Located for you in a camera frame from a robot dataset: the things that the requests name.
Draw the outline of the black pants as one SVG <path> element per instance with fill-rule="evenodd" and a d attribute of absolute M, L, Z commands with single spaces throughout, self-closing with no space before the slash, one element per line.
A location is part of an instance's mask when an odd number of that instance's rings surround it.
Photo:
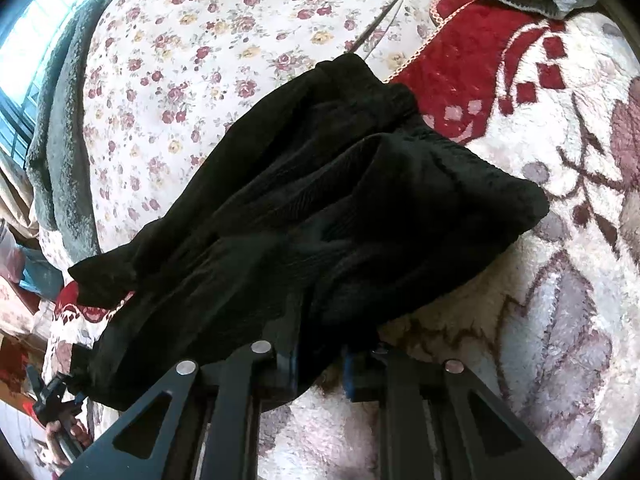
<path fill-rule="evenodd" d="M 441 136 L 403 84 L 322 62 L 224 135 L 162 218 L 75 264 L 113 317 L 72 355 L 70 385 L 123 411 L 169 367 L 208 364 L 293 311 L 293 376 L 483 272 L 549 210 L 544 191 Z"/>

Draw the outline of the blue packet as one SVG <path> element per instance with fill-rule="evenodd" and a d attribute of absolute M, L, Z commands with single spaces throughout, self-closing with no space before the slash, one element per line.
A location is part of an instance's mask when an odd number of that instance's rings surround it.
<path fill-rule="evenodd" d="M 18 284 L 41 299 L 55 302 L 64 288 L 63 274 L 52 266 L 40 250 L 20 247 L 24 256 L 24 269 Z"/>

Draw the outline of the red white plush blanket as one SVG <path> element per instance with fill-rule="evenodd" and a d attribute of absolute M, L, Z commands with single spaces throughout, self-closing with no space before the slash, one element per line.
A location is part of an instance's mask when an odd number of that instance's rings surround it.
<path fill-rule="evenodd" d="M 433 27 L 392 80 L 425 121 L 550 210 L 497 261 L 422 309 L 382 304 L 389 341 L 474 370 L 577 479 L 599 479 L 639 417 L 639 62 L 602 12 L 561 21 L 499 0 L 432 0 Z M 160 218 L 216 145 L 161 126 L 174 84 L 129 82 L 92 47 L 81 96 L 99 248 Z"/>

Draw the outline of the grey fleece blanket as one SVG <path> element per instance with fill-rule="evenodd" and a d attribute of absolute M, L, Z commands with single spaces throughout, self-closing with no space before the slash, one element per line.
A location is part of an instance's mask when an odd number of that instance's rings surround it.
<path fill-rule="evenodd" d="M 100 252 L 82 124 L 92 36 L 111 1 L 86 0 L 63 27 L 44 68 L 25 162 L 37 220 L 60 233 L 73 262 Z"/>

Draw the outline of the floral quilt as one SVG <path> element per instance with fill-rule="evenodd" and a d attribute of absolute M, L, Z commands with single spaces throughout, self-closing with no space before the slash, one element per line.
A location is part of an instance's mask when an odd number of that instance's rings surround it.
<path fill-rule="evenodd" d="M 266 94 L 347 51 L 390 76 L 432 32 L 432 0 L 113 0 L 80 123 L 100 247 L 128 243 Z"/>

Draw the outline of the window with bars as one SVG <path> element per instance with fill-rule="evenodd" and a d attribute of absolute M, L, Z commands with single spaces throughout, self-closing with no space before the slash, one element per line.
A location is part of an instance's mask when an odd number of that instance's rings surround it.
<path fill-rule="evenodd" d="M 1 12 L 1 148 L 25 165 L 44 66 L 62 28 L 86 0 L 17 0 Z"/>

